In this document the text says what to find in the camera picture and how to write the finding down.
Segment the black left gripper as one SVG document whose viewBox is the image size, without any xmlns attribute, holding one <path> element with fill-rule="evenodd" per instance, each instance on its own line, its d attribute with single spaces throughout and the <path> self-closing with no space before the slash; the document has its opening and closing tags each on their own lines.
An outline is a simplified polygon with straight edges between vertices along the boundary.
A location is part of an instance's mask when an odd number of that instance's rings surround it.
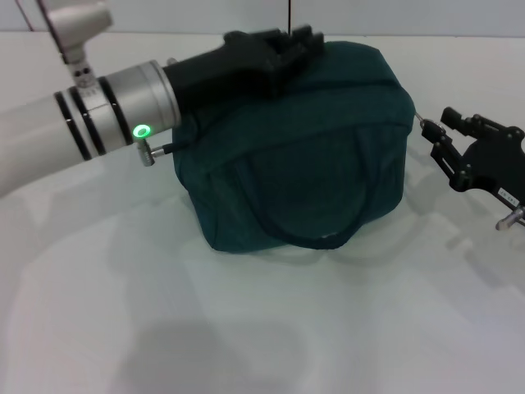
<svg viewBox="0 0 525 394">
<path fill-rule="evenodd" d="M 289 33 L 231 31 L 210 52 L 163 68 L 180 112 L 251 94 L 276 97 L 324 53 L 324 34 L 302 25 Z"/>
</svg>

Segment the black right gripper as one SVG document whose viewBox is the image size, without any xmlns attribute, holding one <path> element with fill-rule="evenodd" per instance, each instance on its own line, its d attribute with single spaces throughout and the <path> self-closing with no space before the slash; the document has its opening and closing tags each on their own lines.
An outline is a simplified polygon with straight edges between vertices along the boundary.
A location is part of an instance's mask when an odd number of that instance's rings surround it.
<svg viewBox="0 0 525 394">
<path fill-rule="evenodd" d="M 484 190 L 505 204 L 524 202 L 524 132 L 475 114 L 463 118 L 451 107 L 441 122 L 475 139 L 461 155 L 443 127 L 422 121 L 422 136 L 432 143 L 431 157 L 449 178 L 453 190 Z"/>
</svg>

